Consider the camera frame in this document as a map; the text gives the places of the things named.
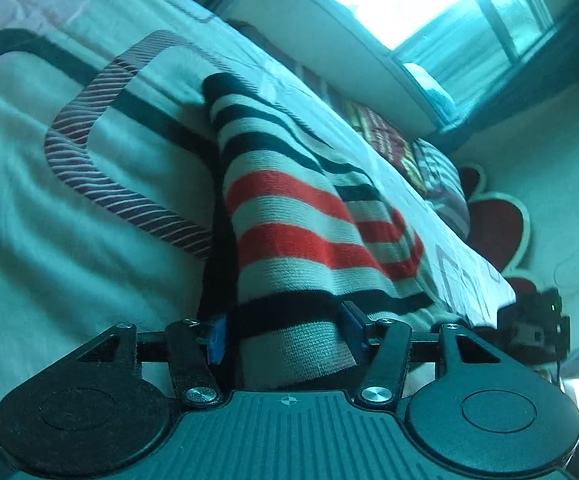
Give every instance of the crosshair marking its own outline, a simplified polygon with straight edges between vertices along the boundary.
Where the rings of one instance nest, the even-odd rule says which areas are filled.
[[[288,395],[286,397],[283,397],[281,400],[279,400],[279,402],[282,402],[283,404],[285,404],[285,406],[293,406],[295,403],[300,402],[296,397],[292,397],[291,395]]]

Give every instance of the bed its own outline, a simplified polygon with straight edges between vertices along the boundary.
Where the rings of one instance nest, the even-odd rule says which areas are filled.
[[[215,74],[238,88],[212,94]],[[255,117],[218,124],[236,106]],[[228,156],[265,128],[306,165],[260,144]],[[429,330],[494,325],[515,298],[306,85],[191,0],[0,0],[0,399],[115,323],[196,317],[230,232],[240,305],[317,291]],[[326,321],[240,350],[253,389],[354,364]],[[166,370],[144,376],[166,389]]]

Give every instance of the cushion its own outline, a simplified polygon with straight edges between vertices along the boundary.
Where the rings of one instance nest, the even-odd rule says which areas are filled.
[[[387,160],[421,196],[427,195],[423,177],[416,164],[412,148],[401,133],[385,121],[374,110],[364,105],[352,103],[349,123],[367,140],[385,160]]]
[[[523,241],[525,226],[523,211],[514,202],[502,197],[490,197],[469,203],[472,221],[467,245],[503,272],[518,260],[518,251],[527,249]]]
[[[535,294],[538,292],[536,283],[532,282],[528,278],[513,276],[505,278],[505,280],[511,285],[511,288],[514,289],[517,298],[520,296],[525,296],[526,294]]]
[[[457,168],[425,140],[414,140],[412,148],[425,184],[429,206],[461,240],[467,240],[469,210]]]
[[[485,179],[485,174],[476,168],[460,168],[458,174],[460,176],[460,187],[463,189],[466,200],[470,200],[479,187],[481,189],[485,187],[484,184],[481,184]]]
[[[429,100],[445,114],[448,120],[452,120],[458,112],[452,96],[420,65],[405,63],[405,68],[425,90]]]

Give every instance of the red stripe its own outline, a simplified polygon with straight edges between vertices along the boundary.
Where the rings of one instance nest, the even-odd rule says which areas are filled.
[[[423,246],[423,241],[415,234],[413,247],[410,248],[410,257],[402,262],[382,264],[382,267],[389,279],[393,282],[414,278],[416,273],[418,273],[418,267],[421,264],[424,252],[425,247]]]
[[[225,203],[233,214],[243,202],[258,196],[288,196],[318,209],[326,215],[353,223],[343,201],[282,171],[252,171],[240,177],[227,192]]]
[[[405,232],[405,229],[407,229],[407,226],[405,225],[405,219],[403,218],[403,215],[401,215],[400,211],[396,208],[392,208],[392,222],[394,223],[394,226],[396,227],[396,230],[402,235]]]
[[[356,222],[356,227],[366,244],[378,242],[398,243],[403,236],[400,226],[389,222]]]
[[[423,242],[416,235],[409,259],[381,265],[363,246],[328,242],[302,227],[264,224],[244,232],[238,240],[238,253],[241,269],[268,258],[301,258],[330,269],[370,267],[397,281],[416,275],[423,256]]]

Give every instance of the pillow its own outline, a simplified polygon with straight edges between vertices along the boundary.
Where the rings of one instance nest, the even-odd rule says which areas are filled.
[[[461,240],[469,234],[469,210],[457,168],[429,142],[416,139],[413,153],[427,191],[427,202]]]
[[[452,120],[457,114],[456,104],[452,96],[423,67],[415,63],[405,63],[404,66],[425,90],[429,100],[442,110],[448,120]]]
[[[405,177],[423,198],[427,195],[423,177],[416,165],[412,149],[396,128],[374,110],[352,103],[348,106],[349,124]]]

